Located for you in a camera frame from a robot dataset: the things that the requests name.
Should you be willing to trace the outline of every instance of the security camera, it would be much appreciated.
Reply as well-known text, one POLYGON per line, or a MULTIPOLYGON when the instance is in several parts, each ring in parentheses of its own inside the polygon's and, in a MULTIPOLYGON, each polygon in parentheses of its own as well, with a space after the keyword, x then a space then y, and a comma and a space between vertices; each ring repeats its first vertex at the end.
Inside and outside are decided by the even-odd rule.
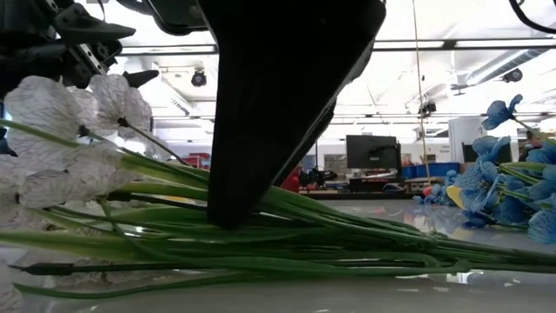
POLYGON ((193 77, 191 77, 191 84, 195 87, 202 87, 207 84, 207 76, 205 75, 205 70, 195 69, 193 77))
POLYGON ((502 77, 502 80, 505 83, 510 83, 510 82, 517 83, 518 81, 521 80, 521 78, 523 78, 523 72, 520 69, 515 69, 506 73, 502 77))

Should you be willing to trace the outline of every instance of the white flower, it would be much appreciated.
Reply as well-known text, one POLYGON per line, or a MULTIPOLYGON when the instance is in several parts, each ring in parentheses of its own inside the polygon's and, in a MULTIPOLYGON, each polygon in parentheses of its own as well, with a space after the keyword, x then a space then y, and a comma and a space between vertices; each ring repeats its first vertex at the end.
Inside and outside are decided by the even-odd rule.
MULTIPOLYGON (((63 85, 44 77, 26 77, 4 99, 14 122, 75 141, 79 130, 79 108, 63 85)), ((69 148, 11 129, 8 145, 27 170, 63 170, 60 160, 69 148)))
POLYGON ((136 136, 132 129, 120 127, 119 120, 124 118, 139 130, 150 129, 152 111, 137 88, 130 88, 128 81, 121 75, 95 75, 89 87, 97 99, 98 125, 105 130, 118 130, 118 136, 129 139, 136 136))
POLYGON ((0 263, 0 313, 20 313, 23 298, 10 279, 10 270, 0 263))
POLYGON ((80 195, 103 196, 137 179, 137 174, 118 169, 121 161, 122 154, 111 142, 83 146, 66 156, 66 169, 74 177, 71 200, 87 198, 80 195))
POLYGON ((108 137, 116 133, 115 130, 105 130, 98 121, 99 103, 95 95, 88 90, 80 90, 78 88, 68 88, 71 95, 76 99, 79 111, 77 118, 79 124, 85 126, 88 130, 93 131, 100 137, 108 137))
POLYGON ((19 188, 19 203, 26 208, 41 209, 65 203, 70 196, 68 172, 42 170, 25 177, 19 188))
POLYGON ((85 203, 133 181, 136 174, 117 168, 122 155, 116 148, 111 142, 84 145, 63 158, 65 170, 43 170, 25 177, 18 193, 20 204, 41 209, 68 201, 85 203))
POLYGON ((17 157, 0 156, 0 229, 17 225, 17 188, 24 175, 17 157))

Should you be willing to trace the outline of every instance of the cable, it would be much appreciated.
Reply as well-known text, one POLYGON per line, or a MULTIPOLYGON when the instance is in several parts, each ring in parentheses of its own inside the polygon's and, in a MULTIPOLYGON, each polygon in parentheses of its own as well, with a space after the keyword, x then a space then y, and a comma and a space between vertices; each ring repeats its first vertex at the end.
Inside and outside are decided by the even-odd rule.
POLYGON ((368 96, 371 97, 371 101, 373 102, 374 108, 376 109, 376 114, 379 115, 379 117, 381 118, 382 123, 386 125, 386 128, 387 128, 387 130, 388 130, 388 135, 389 135, 389 136, 392 136, 392 135, 390 134, 390 128, 388 127, 388 124, 387 124, 386 122, 384 122, 384 118, 382 118, 382 114, 381 114, 381 112, 379 111, 379 108, 376 106, 376 102, 374 101, 373 94, 371 93, 371 89, 368 88, 368 85, 367 85, 367 92, 368 92, 368 96))
POLYGON ((518 17, 518 19, 523 24, 531 27, 534 30, 542 31, 542 32, 545 32, 547 34, 556 34, 555 29, 539 25, 539 24, 533 22, 532 20, 530 20, 529 17, 527 17, 525 12, 523 12, 523 10, 520 7, 520 5, 523 4, 525 1, 520 1, 519 3, 518 3, 518 0, 509 0, 509 1, 510 1, 510 5, 512 6, 513 12, 515 13, 515 15, 518 17))
POLYGON ((427 160, 427 144, 425 143, 426 137, 426 130, 425 130, 425 111, 423 110, 423 89, 420 84, 420 59, 419 59, 419 33, 417 31, 417 9, 415 9, 415 0, 412 0, 414 6, 414 31, 415 31, 415 54, 417 56, 417 82, 419 85, 419 102, 420 102, 420 130, 423 134, 423 163, 425 164, 425 169, 427 169, 427 180, 428 185, 432 186, 431 184, 431 172, 428 168, 428 160, 427 160))

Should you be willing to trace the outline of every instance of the pipe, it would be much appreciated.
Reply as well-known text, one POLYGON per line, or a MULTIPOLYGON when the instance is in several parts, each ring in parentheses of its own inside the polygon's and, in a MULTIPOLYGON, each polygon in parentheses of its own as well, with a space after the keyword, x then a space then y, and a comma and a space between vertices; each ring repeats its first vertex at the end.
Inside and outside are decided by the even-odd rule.
POLYGON ((494 60, 467 75, 466 85, 474 86, 486 83, 489 80, 499 77, 548 51, 550 51, 550 49, 527 49, 519 50, 517 52, 504 52, 500 56, 495 57, 494 60))

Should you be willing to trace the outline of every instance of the computer monitor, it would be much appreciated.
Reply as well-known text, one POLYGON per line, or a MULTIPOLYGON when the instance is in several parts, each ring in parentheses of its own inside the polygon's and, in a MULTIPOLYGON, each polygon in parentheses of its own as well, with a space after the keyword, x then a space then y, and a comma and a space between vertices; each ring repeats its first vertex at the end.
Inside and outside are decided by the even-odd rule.
MULTIPOLYGON (((477 152, 473 150, 472 144, 461 144, 463 146, 463 160, 464 162, 475 162, 477 160, 477 152)), ((510 144, 506 144, 500 148, 500 153, 498 155, 497 163, 509 163, 512 162, 512 148, 510 144)))
POLYGON ((400 150, 396 137, 346 136, 349 169, 398 169, 400 150))

